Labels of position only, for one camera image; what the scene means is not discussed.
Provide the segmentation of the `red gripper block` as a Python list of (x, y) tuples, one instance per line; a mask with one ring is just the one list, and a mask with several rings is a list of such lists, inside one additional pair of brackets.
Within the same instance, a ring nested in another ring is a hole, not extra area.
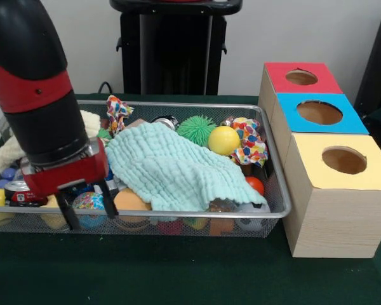
[(56, 194), (60, 211), (71, 230), (81, 228), (72, 203), (86, 184), (96, 182), (95, 192), (103, 196), (108, 218), (115, 219), (118, 215), (107, 181), (104, 180), (109, 173), (109, 166), (103, 142), (99, 138), (91, 138), (84, 153), (42, 170), (31, 165), (27, 158), (23, 158), (20, 164), (23, 179), (35, 195), (46, 197)]

